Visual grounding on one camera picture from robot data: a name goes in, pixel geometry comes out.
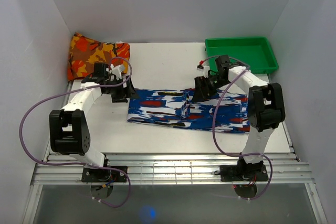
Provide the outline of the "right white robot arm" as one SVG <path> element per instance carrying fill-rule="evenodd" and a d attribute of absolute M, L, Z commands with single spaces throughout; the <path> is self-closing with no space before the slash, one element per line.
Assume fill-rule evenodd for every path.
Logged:
<path fill-rule="evenodd" d="M 217 93 L 221 87 L 229 89 L 237 85 L 247 95 L 247 118 L 250 125 L 248 139 L 242 152 L 225 153 L 236 157 L 236 165 L 222 165 L 215 173 L 222 182 L 269 182 L 272 165 L 265 166 L 264 154 L 268 140 L 274 130 L 285 120 L 285 106 L 281 85 L 268 83 L 254 75 L 250 66 L 238 59 L 221 55 L 214 57 L 217 72 L 214 75 L 200 61 L 197 69 L 203 72 L 196 77 L 192 101 L 203 102 Z"/>

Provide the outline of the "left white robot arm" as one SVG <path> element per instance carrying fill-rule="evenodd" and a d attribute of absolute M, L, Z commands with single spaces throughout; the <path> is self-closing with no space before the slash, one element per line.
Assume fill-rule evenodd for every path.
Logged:
<path fill-rule="evenodd" d="M 79 92 L 61 110 L 49 115 L 52 151 L 95 166 L 93 175 L 100 182 L 111 177 L 111 168 L 105 165 L 106 156 L 91 146 L 86 116 L 102 95 L 110 95 L 113 103 L 138 97 L 124 70 L 123 64 L 95 63 L 93 72 L 82 79 Z"/>

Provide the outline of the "blue white patterned trousers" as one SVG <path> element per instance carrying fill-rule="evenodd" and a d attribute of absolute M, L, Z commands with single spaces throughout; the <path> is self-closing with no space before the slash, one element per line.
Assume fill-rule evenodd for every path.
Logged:
<path fill-rule="evenodd" d="M 138 99 L 129 102 L 127 121 L 177 129 L 211 131 L 213 116 L 222 90 L 203 102 L 192 102 L 194 89 L 137 89 Z M 216 114 L 215 131 L 249 132 L 247 97 L 226 92 Z"/>

